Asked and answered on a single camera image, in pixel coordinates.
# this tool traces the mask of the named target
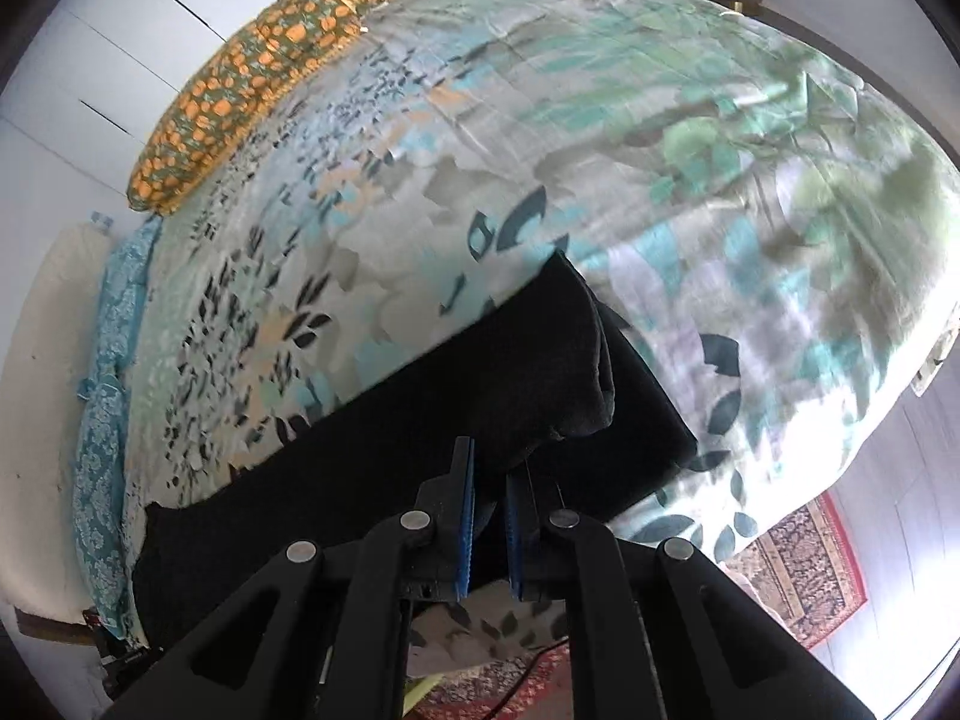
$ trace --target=pillow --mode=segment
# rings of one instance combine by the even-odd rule
[[[128,399],[122,381],[136,348],[150,255],[158,232],[160,217],[153,217],[107,260],[89,375],[77,391],[88,399],[74,466],[77,557],[100,620],[117,638],[127,632],[121,522]]]
[[[71,517],[72,458],[97,293],[112,242],[85,223],[47,252],[0,376],[0,595],[26,613],[83,623],[92,605]]]
[[[131,175],[137,211],[171,214],[298,81],[360,34],[385,0],[277,0],[224,43],[157,124]]]

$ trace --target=orange floral pillow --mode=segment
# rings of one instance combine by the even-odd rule
[[[301,79],[360,34],[386,0],[277,0],[224,43],[167,109],[127,189],[137,211],[171,214]]]

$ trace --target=silver screw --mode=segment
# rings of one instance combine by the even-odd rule
[[[570,509],[557,509],[550,512],[550,524],[558,528],[575,528],[580,523],[580,515]]]
[[[667,538],[664,543],[664,552],[674,560],[690,560],[693,557],[693,544],[685,538]]]
[[[406,512],[403,517],[400,517],[400,525],[408,531],[422,531],[429,524],[430,515],[427,512],[421,512],[419,509]]]
[[[287,560],[290,562],[310,562],[317,554],[317,547],[310,541],[294,541],[287,547]]]

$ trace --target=beige cushion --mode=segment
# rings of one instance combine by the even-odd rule
[[[112,242],[64,230],[34,280],[0,376],[0,595],[21,610],[82,622],[93,605],[73,541],[71,460],[97,300]]]

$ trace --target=black device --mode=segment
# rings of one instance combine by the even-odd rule
[[[127,690],[107,720],[395,720],[416,605],[469,586],[473,442],[362,541],[298,541]],[[683,538],[621,541],[524,464],[502,501],[512,589],[563,599],[577,720],[872,714]]]

